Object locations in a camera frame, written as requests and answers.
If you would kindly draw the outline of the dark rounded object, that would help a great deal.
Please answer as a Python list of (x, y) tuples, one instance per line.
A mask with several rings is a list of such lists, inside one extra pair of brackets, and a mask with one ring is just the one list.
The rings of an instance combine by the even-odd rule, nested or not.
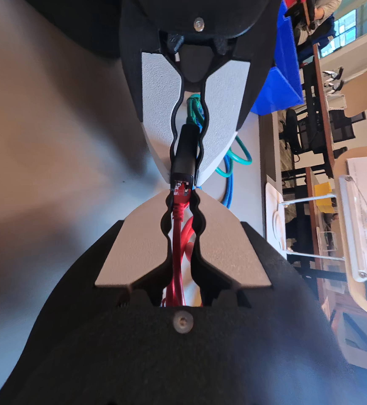
[(26, 2), (82, 48), (101, 58), (120, 58), (121, 0)]

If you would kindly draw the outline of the black office chair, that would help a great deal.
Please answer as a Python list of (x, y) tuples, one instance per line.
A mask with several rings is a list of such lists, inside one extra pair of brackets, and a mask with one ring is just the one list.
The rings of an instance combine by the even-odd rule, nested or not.
[(285, 149), (289, 147), (293, 155), (299, 156), (303, 153), (298, 137), (298, 118), (294, 109), (286, 110), (286, 119), (281, 121), (282, 132), (279, 133), (279, 139), (285, 142)]

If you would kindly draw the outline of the instruction sheet on stand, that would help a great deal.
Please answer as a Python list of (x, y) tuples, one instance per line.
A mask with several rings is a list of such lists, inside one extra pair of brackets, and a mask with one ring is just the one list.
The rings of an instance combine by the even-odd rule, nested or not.
[(333, 168), (333, 175), (340, 218), (340, 231), (343, 243), (345, 269), (347, 284), (350, 295), (357, 305), (367, 312), (367, 297), (365, 284), (356, 280), (354, 265), (357, 264), (351, 213), (348, 199), (348, 183), (351, 177), (348, 175), (347, 160), (350, 158), (367, 157), (367, 147), (355, 148), (342, 154), (336, 161)]

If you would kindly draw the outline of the wooden top desk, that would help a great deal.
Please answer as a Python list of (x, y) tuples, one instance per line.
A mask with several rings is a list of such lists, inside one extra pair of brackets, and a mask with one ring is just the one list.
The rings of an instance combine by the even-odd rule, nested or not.
[(335, 164), (333, 136), (317, 44), (313, 45), (312, 62), (303, 66), (302, 75), (307, 113), (304, 118), (306, 135), (302, 136), (302, 148), (305, 152), (322, 154), (324, 160), (322, 169), (328, 178), (333, 179)]
[[(306, 185), (307, 185), (307, 190), (308, 190), (308, 197), (315, 197), (315, 189), (314, 186), (318, 184), (318, 180), (313, 172), (313, 170), (310, 167), (306, 167)], [(312, 233), (312, 239), (313, 239), (313, 253), (315, 255), (319, 255), (319, 244), (318, 244), (318, 236), (317, 236), (317, 227), (320, 225), (319, 224), (319, 218), (318, 214), (320, 211), (317, 208), (317, 204), (315, 200), (310, 200), (308, 201), (309, 205), (309, 212), (310, 212), (310, 222), (311, 222), (311, 233)], [(321, 270), (324, 271), (323, 267), (323, 260), (320, 258), (314, 258), (315, 262), (315, 269), (316, 270)]]

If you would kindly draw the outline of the black and white tool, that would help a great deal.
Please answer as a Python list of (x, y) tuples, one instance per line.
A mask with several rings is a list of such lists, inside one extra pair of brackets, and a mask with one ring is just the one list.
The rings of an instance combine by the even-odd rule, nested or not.
[(323, 89), (327, 94), (333, 94), (343, 88), (344, 80), (342, 79), (344, 68), (339, 67), (338, 70), (324, 70), (322, 71)]

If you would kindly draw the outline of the black ethernet port adapter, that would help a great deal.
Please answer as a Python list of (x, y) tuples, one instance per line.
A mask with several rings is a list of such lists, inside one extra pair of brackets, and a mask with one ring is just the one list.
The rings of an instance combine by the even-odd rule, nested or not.
[(196, 178), (196, 159), (200, 128), (196, 124), (184, 124), (171, 166), (170, 190), (177, 182), (187, 183), (192, 189)]

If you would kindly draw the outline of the window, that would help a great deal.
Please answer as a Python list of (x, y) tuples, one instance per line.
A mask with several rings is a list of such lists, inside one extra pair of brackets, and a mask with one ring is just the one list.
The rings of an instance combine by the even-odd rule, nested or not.
[(319, 57), (324, 58), (355, 41), (356, 23), (344, 18), (335, 21), (335, 36), (327, 46), (319, 50)]

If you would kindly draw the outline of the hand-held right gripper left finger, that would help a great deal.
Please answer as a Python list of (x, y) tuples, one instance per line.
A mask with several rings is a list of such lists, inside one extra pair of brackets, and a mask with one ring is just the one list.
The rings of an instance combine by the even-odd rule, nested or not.
[(153, 306), (161, 306), (163, 291), (173, 279), (172, 208), (173, 193), (164, 190), (122, 221), (95, 287), (143, 290)]

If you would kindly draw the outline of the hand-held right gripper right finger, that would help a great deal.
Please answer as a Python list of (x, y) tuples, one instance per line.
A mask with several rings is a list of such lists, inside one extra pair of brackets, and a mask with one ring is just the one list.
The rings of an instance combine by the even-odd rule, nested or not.
[(191, 194), (195, 241), (191, 276), (200, 288), (203, 306), (211, 306), (221, 291), (271, 288), (272, 283), (241, 221), (202, 190)]

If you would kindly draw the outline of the clear acrylic sign stand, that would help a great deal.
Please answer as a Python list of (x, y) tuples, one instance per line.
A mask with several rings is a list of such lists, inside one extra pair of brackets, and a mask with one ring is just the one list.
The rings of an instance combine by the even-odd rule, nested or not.
[[(367, 155), (352, 155), (337, 159), (333, 169), (336, 191), (325, 191), (321, 196), (284, 201), (281, 194), (267, 185), (267, 238), (285, 258), (295, 256), (316, 259), (320, 264), (342, 265), (350, 295), (367, 311)], [(284, 209), (288, 205), (313, 203), (335, 198), (337, 203), (338, 229), (324, 230), (316, 226), (319, 253), (298, 251), (287, 247), (286, 238), (296, 239), (286, 231)]]

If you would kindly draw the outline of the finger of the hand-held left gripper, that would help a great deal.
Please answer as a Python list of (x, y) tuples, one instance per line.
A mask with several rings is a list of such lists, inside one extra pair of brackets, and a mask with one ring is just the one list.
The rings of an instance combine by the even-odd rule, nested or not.
[(212, 175), (237, 135), (250, 65), (250, 62), (229, 60), (217, 67), (205, 81), (202, 103), (206, 108), (206, 124), (201, 139), (197, 186)]
[(183, 78), (161, 53), (141, 53), (142, 128), (161, 176), (170, 184), (171, 150), (177, 139), (175, 117), (183, 100)]

